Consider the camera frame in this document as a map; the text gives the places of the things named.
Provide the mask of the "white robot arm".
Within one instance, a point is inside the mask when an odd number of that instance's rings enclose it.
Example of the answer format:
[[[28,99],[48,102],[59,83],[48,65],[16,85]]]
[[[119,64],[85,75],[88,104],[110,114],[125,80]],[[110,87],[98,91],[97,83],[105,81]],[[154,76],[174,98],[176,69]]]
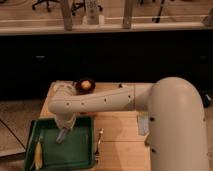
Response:
[[[78,95],[62,82],[48,102],[63,128],[80,112],[147,111],[151,171],[210,171],[207,128],[201,96],[179,77],[155,83]]]

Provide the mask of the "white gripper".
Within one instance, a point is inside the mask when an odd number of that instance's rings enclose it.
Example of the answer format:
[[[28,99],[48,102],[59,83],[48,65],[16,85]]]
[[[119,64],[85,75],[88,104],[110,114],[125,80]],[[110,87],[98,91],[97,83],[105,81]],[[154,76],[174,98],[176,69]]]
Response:
[[[76,114],[56,115],[54,117],[57,127],[61,130],[56,139],[57,143],[62,143],[66,138],[69,130],[72,130],[76,122]]]

